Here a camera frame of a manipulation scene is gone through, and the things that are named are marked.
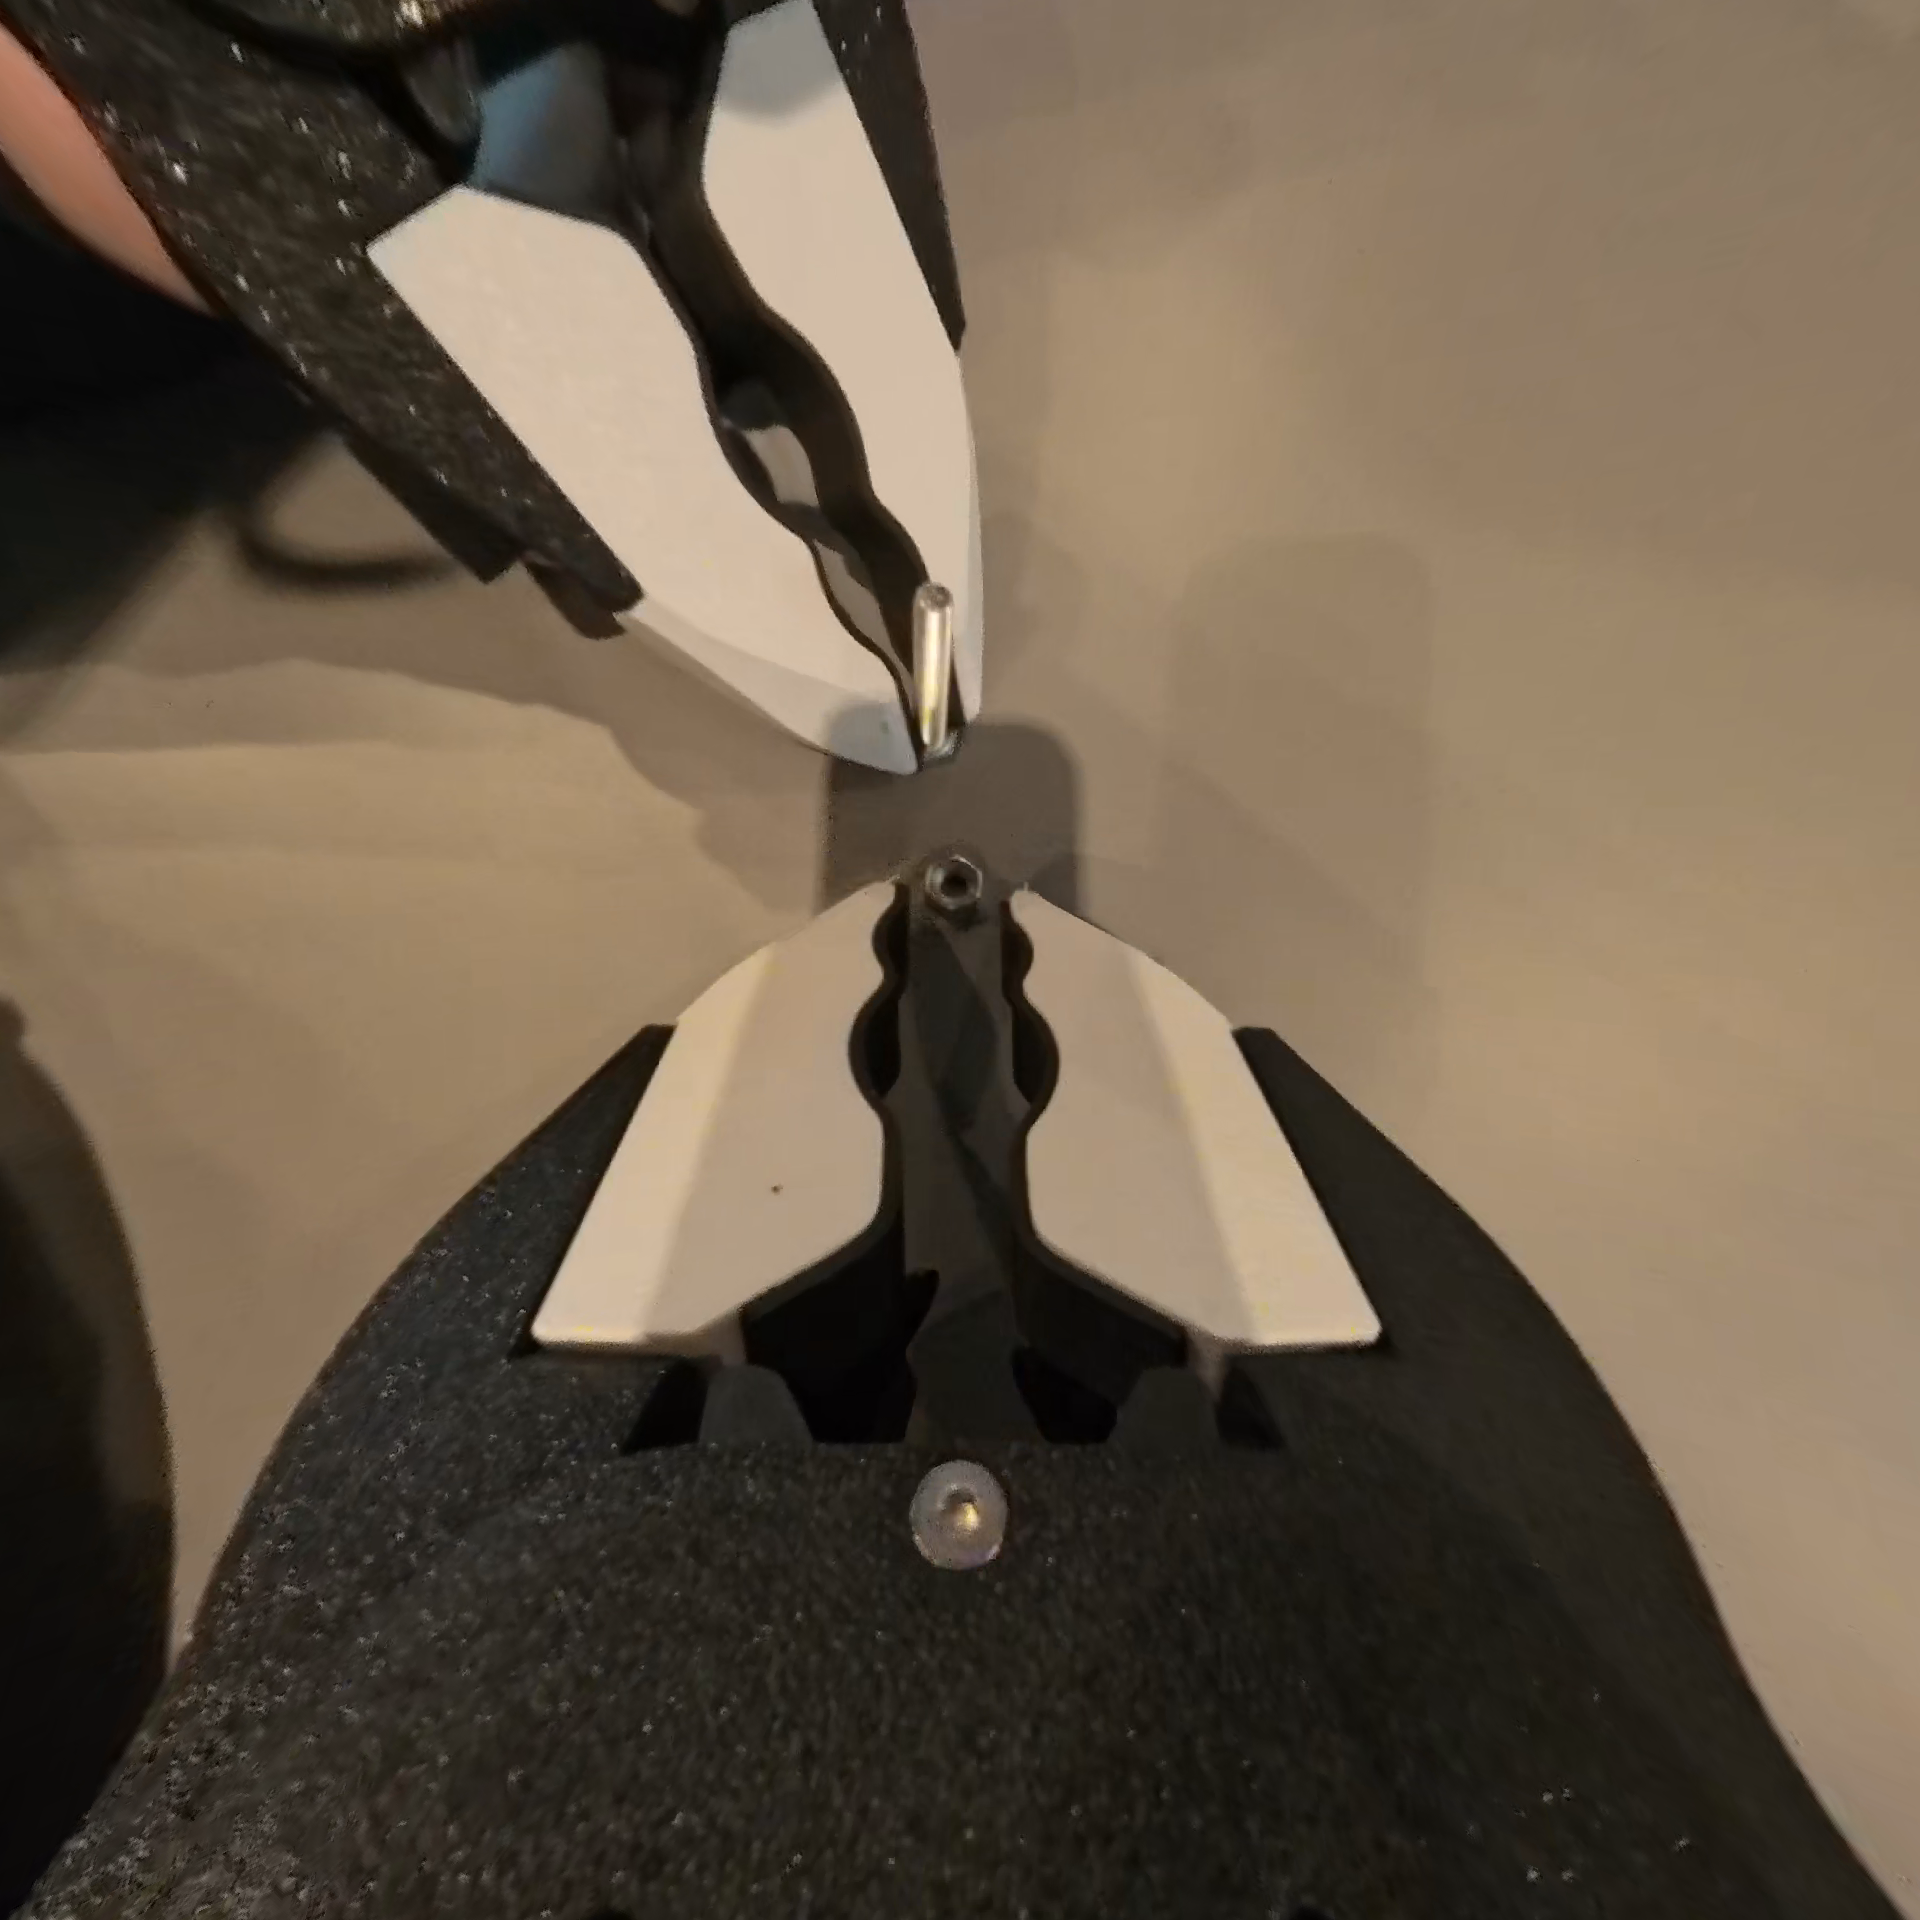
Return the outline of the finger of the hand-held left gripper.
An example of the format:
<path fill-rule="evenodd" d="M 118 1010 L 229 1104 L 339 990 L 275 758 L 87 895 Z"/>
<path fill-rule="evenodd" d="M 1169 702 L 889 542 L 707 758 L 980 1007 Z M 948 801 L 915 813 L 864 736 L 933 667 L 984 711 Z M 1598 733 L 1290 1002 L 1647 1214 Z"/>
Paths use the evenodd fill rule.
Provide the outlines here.
<path fill-rule="evenodd" d="M 918 772 L 893 667 L 731 467 L 687 322 L 625 236 L 460 186 L 369 258 L 636 582 L 626 626 L 832 758 Z"/>
<path fill-rule="evenodd" d="M 812 552 L 912 727 L 912 601 L 958 601 L 965 722 L 984 684 L 973 415 L 955 244 L 901 3 L 719 3 L 687 123 L 687 292 L 731 399 L 768 403 L 809 490 L 740 427 L 738 476 Z"/>

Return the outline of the silver metal bolt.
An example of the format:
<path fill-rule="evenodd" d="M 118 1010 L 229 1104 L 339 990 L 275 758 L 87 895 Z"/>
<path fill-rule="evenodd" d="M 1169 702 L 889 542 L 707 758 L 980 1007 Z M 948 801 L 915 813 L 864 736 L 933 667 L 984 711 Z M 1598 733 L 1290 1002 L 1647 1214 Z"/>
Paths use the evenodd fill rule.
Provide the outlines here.
<path fill-rule="evenodd" d="M 921 763 L 958 751 L 965 725 L 958 690 L 958 601 L 936 582 L 921 582 L 912 601 L 912 727 Z"/>

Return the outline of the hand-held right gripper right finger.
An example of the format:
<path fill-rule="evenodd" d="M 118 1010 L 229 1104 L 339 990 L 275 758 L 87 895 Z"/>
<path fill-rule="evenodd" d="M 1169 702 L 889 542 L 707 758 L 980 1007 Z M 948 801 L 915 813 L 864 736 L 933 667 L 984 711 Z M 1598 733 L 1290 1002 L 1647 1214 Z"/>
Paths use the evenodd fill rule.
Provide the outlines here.
<path fill-rule="evenodd" d="M 1207 1362 L 1375 1350 L 1382 1315 L 1230 1020 L 1033 887 L 1002 925 L 1038 1252 Z"/>

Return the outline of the person's left hand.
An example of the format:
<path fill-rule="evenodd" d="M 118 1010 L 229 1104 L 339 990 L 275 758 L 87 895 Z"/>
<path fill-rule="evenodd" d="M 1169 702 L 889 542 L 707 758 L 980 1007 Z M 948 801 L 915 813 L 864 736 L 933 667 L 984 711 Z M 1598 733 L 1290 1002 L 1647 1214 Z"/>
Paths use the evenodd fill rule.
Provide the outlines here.
<path fill-rule="evenodd" d="M 42 63 L 2 27 L 2 172 L 67 241 L 179 308 L 211 318 L 107 149 Z"/>

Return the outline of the person's left forearm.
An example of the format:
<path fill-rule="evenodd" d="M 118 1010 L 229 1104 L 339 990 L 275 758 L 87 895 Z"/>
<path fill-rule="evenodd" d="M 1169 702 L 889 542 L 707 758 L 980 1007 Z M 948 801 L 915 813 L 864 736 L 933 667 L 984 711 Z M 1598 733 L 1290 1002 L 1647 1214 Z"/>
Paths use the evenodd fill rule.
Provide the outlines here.
<path fill-rule="evenodd" d="M 320 436 L 320 415 L 225 322 L 2 212 L 2 620 L 111 605 L 199 515 L 270 584 L 434 579 L 424 556 L 275 532 L 267 494 Z"/>

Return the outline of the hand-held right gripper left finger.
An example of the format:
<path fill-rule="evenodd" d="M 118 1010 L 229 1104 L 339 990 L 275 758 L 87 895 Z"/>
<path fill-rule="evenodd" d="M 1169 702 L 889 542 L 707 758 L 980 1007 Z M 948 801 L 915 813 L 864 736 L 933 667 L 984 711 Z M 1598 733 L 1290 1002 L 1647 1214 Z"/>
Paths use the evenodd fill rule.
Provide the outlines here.
<path fill-rule="evenodd" d="M 687 1007 L 528 1324 L 538 1350 L 740 1357 L 753 1301 L 881 1227 L 899 909 L 871 882 Z"/>

